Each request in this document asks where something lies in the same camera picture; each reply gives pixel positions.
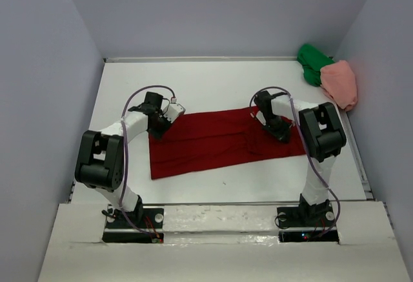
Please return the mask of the red t shirt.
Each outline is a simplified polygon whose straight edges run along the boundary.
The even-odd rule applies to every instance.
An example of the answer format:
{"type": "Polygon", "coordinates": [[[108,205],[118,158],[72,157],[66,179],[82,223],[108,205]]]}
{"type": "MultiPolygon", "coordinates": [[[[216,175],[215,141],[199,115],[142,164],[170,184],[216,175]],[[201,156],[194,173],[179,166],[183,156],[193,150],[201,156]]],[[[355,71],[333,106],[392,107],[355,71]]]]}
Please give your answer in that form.
{"type": "Polygon", "coordinates": [[[304,153],[296,127],[290,141],[282,143],[247,108],[185,114],[161,139],[149,137],[150,177],[163,179],[304,153]]]}

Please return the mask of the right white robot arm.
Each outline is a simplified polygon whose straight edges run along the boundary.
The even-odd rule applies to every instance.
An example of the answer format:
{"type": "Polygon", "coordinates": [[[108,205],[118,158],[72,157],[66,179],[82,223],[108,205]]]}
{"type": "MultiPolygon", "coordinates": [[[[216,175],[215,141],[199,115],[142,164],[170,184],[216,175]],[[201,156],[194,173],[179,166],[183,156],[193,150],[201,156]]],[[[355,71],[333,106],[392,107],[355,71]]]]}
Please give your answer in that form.
{"type": "Polygon", "coordinates": [[[333,165],[347,143],[341,120],[330,103],[309,103],[295,100],[284,88],[271,94],[262,88],[250,100],[257,110],[250,115],[279,142],[287,144],[296,128],[307,155],[308,168],[298,206],[279,207],[275,218],[281,230],[316,227],[323,224],[325,232],[337,224],[341,208],[334,208],[330,198],[337,195],[330,187],[333,165]]]}

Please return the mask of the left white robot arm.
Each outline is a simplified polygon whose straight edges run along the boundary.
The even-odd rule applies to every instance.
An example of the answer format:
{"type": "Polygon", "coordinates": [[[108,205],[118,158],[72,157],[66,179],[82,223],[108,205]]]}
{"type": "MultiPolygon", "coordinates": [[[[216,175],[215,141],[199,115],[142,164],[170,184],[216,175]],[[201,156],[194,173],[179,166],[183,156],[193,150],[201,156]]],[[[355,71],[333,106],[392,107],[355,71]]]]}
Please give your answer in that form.
{"type": "Polygon", "coordinates": [[[145,214],[141,196],[128,186],[128,145],[143,133],[161,139],[185,113],[175,93],[167,99],[148,89],[127,99],[118,121],[82,135],[74,174],[77,182],[98,191],[112,205],[112,211],[103,212],[106,217],[136,230],[145,214]]]}

